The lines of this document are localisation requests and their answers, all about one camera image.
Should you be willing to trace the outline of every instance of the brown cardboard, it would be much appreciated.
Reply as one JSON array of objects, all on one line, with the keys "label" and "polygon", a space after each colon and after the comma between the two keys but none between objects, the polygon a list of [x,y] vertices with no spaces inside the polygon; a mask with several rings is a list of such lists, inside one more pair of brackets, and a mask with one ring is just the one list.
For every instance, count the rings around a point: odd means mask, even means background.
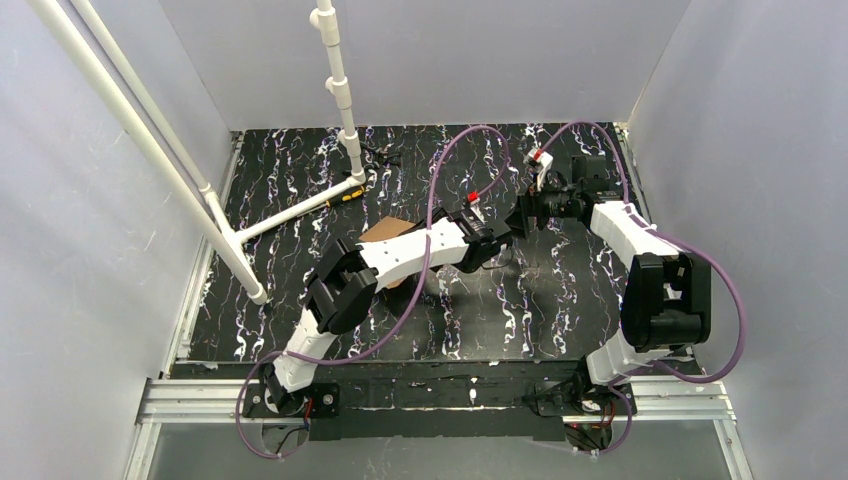
[{"label": "brown cardboard", "polygon": [[[382,242],[383,240],[397,237],[413,226],[415,226],[414,223],[407,222],[406,220],[383,217],[373,227],[366,230],[359,239],[363,242]],[[386,285],[386,288],[395,288],[403,283],[404,280],[406,280],[406,277]]]}]

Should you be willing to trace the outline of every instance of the cable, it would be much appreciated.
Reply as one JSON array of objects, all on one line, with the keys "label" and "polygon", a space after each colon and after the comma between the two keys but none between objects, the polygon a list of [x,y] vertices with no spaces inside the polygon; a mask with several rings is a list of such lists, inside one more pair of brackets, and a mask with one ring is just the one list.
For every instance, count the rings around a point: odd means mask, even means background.
[{"label": "cable", "polygon": [[309,397],[309,403],[306,404],[306,413],[303,414],[303,428],[309,430],[309,414],[312,413],[312,397]]},{"label": "cable", "polygon": [[513,260],[515,260],[515,247],[509,249],[509,260],[507,260],[503,264],[492,265],[490,267],[483,265],[480,268],[482,268],[483,270],[498,270],[504,267],[508,267],[513,262]]},{"label": "cable", "polygon": [[[506,138],[501,134],[501,132],[495,130],[494,128],[488,125],[475,125],[472,127],[468,127],[462,132],[460,132],[457,136],[453,137],[453,139],[448,142],[448,145],[442,150],[442,154],[439,156],[439,160],[436,162],[436,167],[433,169],[433,176],[430,178],[430,192],[427,196],[427,231],[429,232],[433,227],[433,203],[436,197],[436,180],[439,178],[439,170],[442,168],[442,163],[444,163],[445,159],[447,159],[450,151],[456,146],[457,142],[459,142],[463,137],[468,135],[469,133],[485,130],[495,134],[498,140],[501,141],[501,148],[503,150],[504,157],[504,166],[501,167],[498,174],[495,176],[492,183],[487,185],[485,188],[478,192],[478,196],[482,196],[486,194],[492,187],[497,184],[500,179],[503,177],[504,173],[509,169],[510,157],[509,157],[509,147],[506,143]],[[421,267],[421,275],[418,278],[418,284],[415,286],[415,292],[412,294],[412,298],[409,299],[409,303],[406,305],[406,310],[403,311],[400,319],[398,319],[395,326],[386,334],[383,338],[381,338],[377,343],[374,344],[368,350],[360,353],[359,355],[355,355],[353,357],[342,358],[339,360],[324,360],[321,358],[313,358],[307,357],[306,355],[302,355],[297,352],[285,352],[285,355],[289,355],[292,358],[297,358],[298,360],[304,360],[306,362],[315,363],[323,366],[335,366],[335,365],[346,365],[348,363],[353,363],[362,359],[365,359],[371,356],[374,352],[379,350],[386,344],[390,339],[394,338],[397,332],[401,329],[403,324],[406,322],[406,319],[409,318],[410,314],[412,314],[412,309],[415,307],[415,304],[418,302],[418,297],[421,296],[421,292],[424,291],[424,283],[426,283],[426,272],[430,269],[430,235],[427,235],[424,241],[424,264]]]},{"label": "cable", "polygon": [[606,421],[606,423],[601,422],[602,426],[609,427],[612,425],[612,421],[615,418],[615,402],[610,402],[610,419]]},{"label": "cable", "polygon": [[304,430],[306,430],[307,432],[309,431],[306,427],[297,427],[297,428],[293,428],[293,429],[289,430],[289,432],[286,434],[286,436],[285,436],[285,437],[283,437],[283,441],[282,441],[282,442],[280,442],[280,445],[277,447],[277,451],[275,451],[275,452],[274,452],[274,454],[275,454],[275,455],[279,455],[279,454],[280,454],[280,450],[282,450],[282,449],[283,449],[283,445],[285,445],[286,440],[288,440],[288,439],[289,439],[289,437],[291,436],[291,434],[292,434],[292,433],[294,433],[294,432],[302,432],[302,431],[304,431]]},{"label": "cable", "polygon": [[674,367],[663,362],[658,362],[655,360],[651,362],[651,365],[665,370],[669,374],[674,375],[675,377],[690,383],[712,383],[721,380],[728,373],[730,373],[730,371],[733,370],[734,367],[736,367],[736,364],[739,363],[739,359],[742,358],[742,352],[745,351],[745,341],[748,338],[748,311],[745,309],[745,303],[742,301],[742,295],[739,293],[739,289],[736,287],[736,284],[733,283],[733,280],[730,278],[730,275],[728,275],[727,272],[721,267],[721,265],[719,265],[718,262],[714,258],[709,256],[706,252],[696,247],[693,247],[692,245],[689,245],[686,242],[680,241],[666,233],[658,232],[654,229],[648,229],[647,231],[651,235],[661,240],[665,240],[675,246],[681,247],[683,250],[688,250],[706,260],[707,263],[709,263],[710,266],[715,269],[716,273],[718,273],[718,276],[721,277],[721,279],[724,281],[724,284],[727,285],[727,289],[730,291],[730,296],[733,297],[733,303],[736,304],[736,312],[739,315],[739,333],[736,337],[736,348],[734,348],[733,355],[731,355],[730,360],[727,362],[727,364],[716,373],[708,375],[706,377],[690,377],[689,375],[678,372],[674,369]]},{"label": "cable", "polygon": [[265,452],[259,451],[247,439],[247,435],[245,435],[245,433],[244,433],[244,428],[241,426],[241,405],[242,405],[242,402],[244,400],[244,393],[247,391],[247,386],[250,384],[250,380],[253,379],[253,376],[256,375],[256,372],[259,370],[259,367],[261,367],[265,363],[270,362],[271,360],[279,357],[282,354],[283,354],[283,352],[281,352],[281,351],[275,351],[275,352],[271,352],[268,355],[265,355],[264,357],[260,358],[259,361],[257,361],[256,364],[253,366],[253,368],[250,369],[250,373],[247,374],[247,378],[244,379],[244,383],[241,384],[241,389],[239,389],[239,393],[238,393],[238,395],[236,395],[236,411],[235,411],[236,431],[238,432],[242,443],[244,443],[244,446],[247,447],[247,449],[250,450],[251,452],[253,452],[255,455],[262,457],[262,458],[267,458],[269,460],[275,460],[275,459],[278,459],[278,458],[286,458],[289,455],[291,455],[292,453],[296,452],[297,449],[300,448],[300,447],[297,447],[294,450],[292,450],[290,452],[283,453],[283,454],[270,454],[270,453],[265,453]]},{"label": "cable", "polygon": [[633,409],[630,408],[630,401],[627,400],[627,397],[624,396],[623,393],[619,392],[615,388],[615,382],[619,381],[620,378],[616,378],[612,382],[607,384],[607,388],[609,388],[610,392],[612,392],[616,397],[619,398],[622,402],[624,402],[624,409],[627,411],[627,424],[624,426],[624,432],[607,448],[603,450],[598,450],[598,453],[611,453],[616,448],[620,447],[621,444],[627,439],[627,436],[630,435],[630,427],[633,426]]},{"label": "cable", "polygon": [[590,436],[589,436],[589,434],[588,434],[588,433],[586,433],[585,431],[583,431],[583,430],[581,430],[581,429],[579,429],[579,428],[577,428],[577,427],[574,427],[574,426],[572,426],[572,425],[569,425],[569,424],[567,424],[567,423],[565,424],[565,428],[567,428],[567,429],[569,429],[569,430],[571,430],[571,431],[573,431],[573,432],[576,432],[576,433],[579,433],[580,435],[582,435],[582,436],[583,436],[583,438],[585,439],[585,440],[584,440],[584,443],[585,443],[585,441],[587,441],[587,440],[588,440],[588,442],[589,442],[589,443],[591,443],[591,444],[592,444],[592,446],[593,446],[593,447],[595,447],[596,449],[598,449],[598,450],[602,450],[602,449],[603,449],[603,447],[601,447],[600,445],[598,445],[598,442],[596,442],[596,441],[595,441],[595,439],[593,439],[592,437],[590,437]]}]

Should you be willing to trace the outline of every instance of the metal bracket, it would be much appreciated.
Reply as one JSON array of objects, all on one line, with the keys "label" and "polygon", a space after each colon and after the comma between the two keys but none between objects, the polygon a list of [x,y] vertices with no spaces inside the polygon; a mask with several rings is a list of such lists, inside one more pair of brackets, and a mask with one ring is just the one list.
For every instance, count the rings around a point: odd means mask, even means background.
[{"label": "metal bracket", "polygon": [[156,443],[159,441],[159,430],[161,428],[161,423],[144,423],[136,427],[133,449],[130,453],[127,469],[124,472],[124,480],[148,477],[150,467],[153,465],[153,454],[156,452]]},{"label": "metal bracket", "polygon": [[[224,185],[220,190],[221,203],[226,205],[229,198],[230,187],[233,184],[233,177],[236,171],[236,164],[241,155],[241,149],[244,145],[244,132],[241,132],[234,140],[233,154],[230,157],[229,165],[225,175]],[[171,345],[168,348],[168,355],[165,357],[165,363],[162,365],[161,372],[164,377],[168,377],[171,372],[171,366],[178,360],[188,358],[191,351],[191,337],[194,334],[194,325],[197,322],[197,314],[200,311],[200,301],[203,296],[203,287],[206,284],[206,277],[209,274],[209,269],[212,267],[212,259],[215,256],[215,251],[206,237],[200,240],[200,247],[197,252],[197,258],[192,267],[191,276],[189,277],[188,288],[183,299],[183,304],[180,308],[180,316],[177,321],[174,337],[171,339]]]},{"label": "metal bracket", "polygon": [[753,480],[751,467],[745,451],[742,450],[742,442],[736,432],[736,422],[732,420],[713,420],[721,444],[721,451],[727,461],[727,470],[732,480]]},{"label": "metal bracket", "polygon": [[616,139],[618,140],[619,145],[621,145],[621,153],[624,157],[622,159],[624,160],[624,168],[627,169],[627,173],[630,175],[630,185],[633,193],[636,195],[639,210],[642,213],[642,217],[648,222],[651,222],[651,214],[648,211],[648,203],[645,201],[645,194],[642,192],[642,182],[639,179],[639,172],[636,171],[636,159],[633,155],[633,150],[630,149],[630,144],[627,142],[627,122],[615,122],[613,123],[613,128],[615,129]]},{"label": "metal bracket", "polygon": [[[297,400],[294,401],[297,402],[297,406],[293,410],[299,413],[297,415],[283,416],[293,416],[295,418],[303,416],[304,412],[302,411],[303,404],[301,400],[305,397],[311,397],[313,399],[309,418],[334,418],[339,416],[341,389],[338,384],[313,383],[304,389],[298,390],[296,393]],[[244,398],[241,414],[245,418],[268,419],[279,418],[281,416],[266,405],[266,389],[262,384],[248,386]]]}]

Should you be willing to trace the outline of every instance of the metal frame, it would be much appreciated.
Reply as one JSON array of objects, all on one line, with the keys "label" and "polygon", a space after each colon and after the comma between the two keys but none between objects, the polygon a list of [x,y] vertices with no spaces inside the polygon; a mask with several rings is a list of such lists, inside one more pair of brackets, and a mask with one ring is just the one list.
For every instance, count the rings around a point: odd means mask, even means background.
[{"label": "metal frame", "polygon": [[[138,421],[162,423],[233,423],[236,395],[243,380],[154,380],[145,393]],[[736,420],[736,413],[721,382],[694,385],[670,375],[640,376],[630,379],[638,421]],[[565,423],[597,423],[600,416],[562,417]],[[626,421],[623,415],[616,421]],[[293,419],[244,419],[244,422],[299,424]]]},{"label": "metal frame", "polygon": [[652,222],[651,214],[648,211],[648,202],[645,201],[645,193],[642,191],[642,181],[639,179],[639,172],[636,171],[636,160],[633,156],[633,150],[630,149],[630,144],[627,141],[629,131],[627,130],[626,122],[614,122],[615,136],[621,145],[621,153],[624,155],[624,168],[630,174],[630,186],[636,193],[636,201],[639,203],[639,209],[642,211],[642,216],[645,220]]},{"label": "metal frame", "polygon": [[730,472],[732,480],[751,480],[754,476],[751,474],[751,467],[748,465],[748,458],[745,456],[745,451],[742,449],[742,442],[739,440],[739,433],[736,431],[736,422],[732,420],[713,420],[713,425],[718,434],[718,441],[721,444],[721,451],[724,453],[724,460],[727,462],[727,470]]},{"label": "metal frame", "polygon": [[126,480],[147,478],[150,475],[161,429],[161,423],[143,423],[136,427],[130,461],[124,471]]},{"label": "metal frame", "polygon": [[[241,149],[244,145],[244,132],[235,137],[233,145],[233,154],[230,156],[230,163],[227,166],[226,174],[224,175],[224,184],[221,187],[221,204],[226,205],[230,196],[230,189],[235,176],[236,165],[238,164]],[[203,295],[203,286],[206,284],[206,276],[209,274],[209,269],[212,266],[212,259],[215,255],[215,250],[212,245],[203,237],[200,240],[200,249],[197,253],[197,259],[192,267],[191,276],[189,277],[188,288],[183,299],[183,304],[180,307],[180,316],[177,320],[177,326],[174,337],[171,339],[171,346],[168,349],[168,354],[165,357],[165,363],[162,365],[161,372],[164,378],[170,376],[171,367],[179,360],[188,358],[191,350],[191,337],[194,333],[194,325],[197,322],[197,314],[200,309],[200,300]]]}]

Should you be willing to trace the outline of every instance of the white pipe frame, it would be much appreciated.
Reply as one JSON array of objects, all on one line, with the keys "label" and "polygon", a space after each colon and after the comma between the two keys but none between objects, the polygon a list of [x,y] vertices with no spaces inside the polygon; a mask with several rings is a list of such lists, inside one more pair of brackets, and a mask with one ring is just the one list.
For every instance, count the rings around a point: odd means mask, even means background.
[{"label": "white pipe frame", "polygon": [[115,39],[109,33],[106,25],[100,19],[100,16],[94,10],[89,0],[71,0],[71,3],[92,34],[94,34],[98,43],[100,43],[106,52],[106,55],[115,65],[121,77],[127,82],[130,90],[150,116],[156,128],[174,151],[177,159],[185,167],[209,206],[214,222],[209,218],[202,204],[194,197],[190,187],[186,185],[179,172],[171,164],[170,159],[168,159],[168,156],[156,142],[150,130],[144,125],[141,117],[135,112],[129,100],[123,95],[118,85],[109,75],[109,72],[100,63],[85,39],[74,27],[62,7],[59,6],[56,0],[29,0],[29,3],[68,56],[77,65],[77,68],[85,75],[89,84],[97,91],[112,113],[124,126],[127,133],[133,138],[139,150],[142,151],[145,157],[170,182],[178,197],[186,205],[195,222],[201,228],[204,236],[236,278],[238,278],[245,290],[247,290],[248,297],[257,304],[265,303],[268,300],[267,292],[264,286],[257,280],[253,269],[249,265],[244,255],[242,244],[288,220],[315,210],[326,201],[346,192],[350,188],[365,183],[365,173],[362,170],[361,161],[362,151],[351,111],[350,87],[347,77],[344,74],[341,50],[339,48],[341,38],[339,36],[338,21],[331,0],[318,0],[318,8],[313,10],[310,15],[310,23],[321,31],[321,38],[327,48],[332,76],[325,82],[325,87],[335,96],[336,105],[341,113],[342,130],[339,132],[339,140],[344,142],[350,157],[351,176],[342,183],[322,193],[314,195],[256,225],[238,232],[230,227],[226,214],[221,207],[218,193],[200,172],[197,164],[191,158],[191,155],[180,141],[176,132],[174,132],[150,93],[144,87],[141,79],[130,65],[120,47],[118,47]]},{"label": "white pipe frame", "polygon": [[336,19],[336,9],[333,8],[332,1],[318,0],[318,8],[312,10],[312,13],[309,15],[309,23],[320,30],[321,40],[324,42],[324,46],[327,47],[327,57],[330,59],[332,76],[324,82],[324,87],[336,97],[336,106],[339,107],[339,113],[342,117],[342,130],[339,132],[339,140],[344,142],[345,149],[350,157],[350,177],[325,192],[289,207],[256,225],[236,232],[236,236],[242,243],[292,218],[299,217],[304,213],[314,210],[327,200],[338,196],[350,188],[358,187],[365,183],[365,172],[362,170],[362,147],[359,145],[359,134],[356,132],[356,125],[353,123],[350,84],[345,76],[344,65],[342,64],[342,51],[339,47],[341,43],[339,22]]},{"label": "white pipe frame", "polygon": [[203,205],[195,198],[192,190],[183,181],[182,176],[171,164],[171,160],[156,142],[153,134],[144,125],[132,104],[121,92],[120,87],[109,75],[103,64],[100,63],[97,55],[92,51],[62,7],[56,0],[29,0],[29,4],[65,50],[68,57],[88,80],[91,87],[109,107],[112,114],[121,122],[141,153],[162,172],[165,179],[170,183],[173,192],[186,206],[209,243],[218,251],[224,263],[230,267],[230,270],[247,290],[250,299],[259,304],[265,303],[268,300],[268,294],[264,286],[256,279],[241,249],[235,251],[215,223],[212,222],[212,219],[209,218]]}]

